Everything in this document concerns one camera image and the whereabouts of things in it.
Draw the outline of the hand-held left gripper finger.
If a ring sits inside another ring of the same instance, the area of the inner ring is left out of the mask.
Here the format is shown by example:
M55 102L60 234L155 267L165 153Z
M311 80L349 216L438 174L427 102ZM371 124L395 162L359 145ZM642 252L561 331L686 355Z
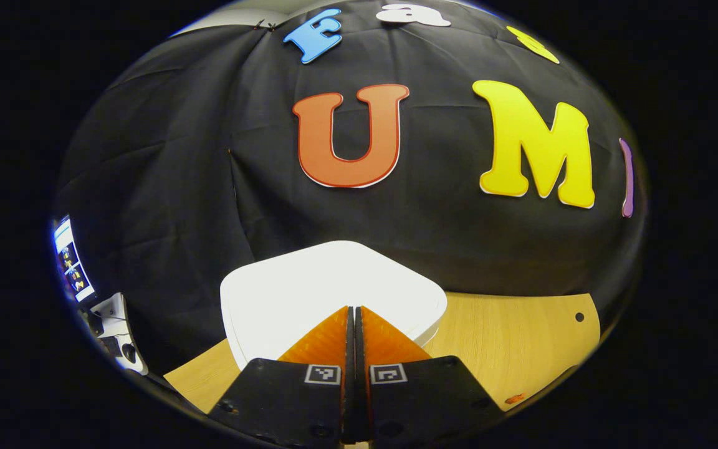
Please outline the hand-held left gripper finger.
M354 309L344 306L271 360L254 358L209 418L277 447L340 447L355 398Z
M357 308L359 440L448 445L505 418L461 358L430 356L379 314Z

